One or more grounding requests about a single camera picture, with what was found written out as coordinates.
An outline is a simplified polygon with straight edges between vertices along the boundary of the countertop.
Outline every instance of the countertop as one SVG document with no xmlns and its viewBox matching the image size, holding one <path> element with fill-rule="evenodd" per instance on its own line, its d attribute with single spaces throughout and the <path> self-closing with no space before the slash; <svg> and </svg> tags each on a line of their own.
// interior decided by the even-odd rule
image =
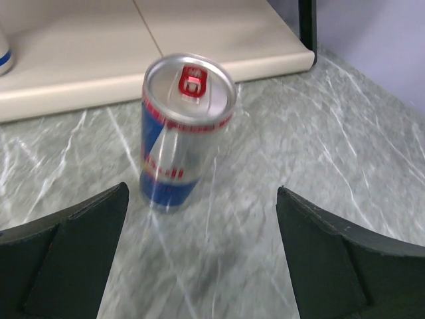
<svg viewBox="0 0 425 319">
<path fill-rule="evenodd" d="M 320 49 L 309 73 L 238 86 L 234 120 L 182 213 L 138 192 L 140 102 L 0 126 L 0 229 L 124 181 L 130 201 L 99 319 L 299 318 L 276 219 L 285 185 L 425 245 L 425 119 Z"/>
</svg>

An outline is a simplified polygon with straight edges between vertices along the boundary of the light purple wall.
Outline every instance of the light purple wall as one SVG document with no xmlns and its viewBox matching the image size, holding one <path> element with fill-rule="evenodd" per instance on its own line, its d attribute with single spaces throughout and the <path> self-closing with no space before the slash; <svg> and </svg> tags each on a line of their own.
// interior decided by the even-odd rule
<svg viewBox="0 0 425 319">
<path fill-rule="evenodd" d="M 317 0 L 318 40 L 425 113 L 425 0 Z"/>
</svg>

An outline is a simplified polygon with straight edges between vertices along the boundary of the white bottle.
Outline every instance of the white bottle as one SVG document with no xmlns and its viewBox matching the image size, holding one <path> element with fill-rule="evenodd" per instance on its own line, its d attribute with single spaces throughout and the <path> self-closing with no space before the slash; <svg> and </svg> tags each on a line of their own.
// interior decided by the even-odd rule
<svg viewBox="0 0 425 319">
<path fill-rule="evenodd" d="M 12 52 L 6 35 L 0 27 L 0 76 L 5 74 L 13 65 Z"/>
</svg>

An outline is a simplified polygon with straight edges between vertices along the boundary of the red pull tab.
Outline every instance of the red pull tab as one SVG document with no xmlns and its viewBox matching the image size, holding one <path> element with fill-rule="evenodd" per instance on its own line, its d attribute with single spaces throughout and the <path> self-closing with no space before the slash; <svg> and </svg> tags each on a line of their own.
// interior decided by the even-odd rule
<svg viewBox="0 0 425 319">
<path fill-rule="evenodd" d="M 207 91 L 206 70 L 197 66 L 184 66 L 179 81 L 179 90 L 181 94 L 191 98 L 200 98 Z"/>
</svg>

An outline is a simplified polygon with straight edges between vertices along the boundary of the aluminum can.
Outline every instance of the aluminum can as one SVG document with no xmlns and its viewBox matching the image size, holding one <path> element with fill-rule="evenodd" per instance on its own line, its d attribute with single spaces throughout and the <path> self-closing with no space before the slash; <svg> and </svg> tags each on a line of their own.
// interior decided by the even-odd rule
<svg viewBox="0 0 425 319">
<path fill-rule="evenodd" d="M 178 210 L 211 165 L 234 113 L 236 85 L 217 63 L 173 54 L 145 73 L 140 191 L 151 207 Z"/>
<path fill-rule="evenodd" d="M 13 66 L 12 51 L 5 33 L 0 26 L 0 76 L 5 74 Z"/>
</svg>

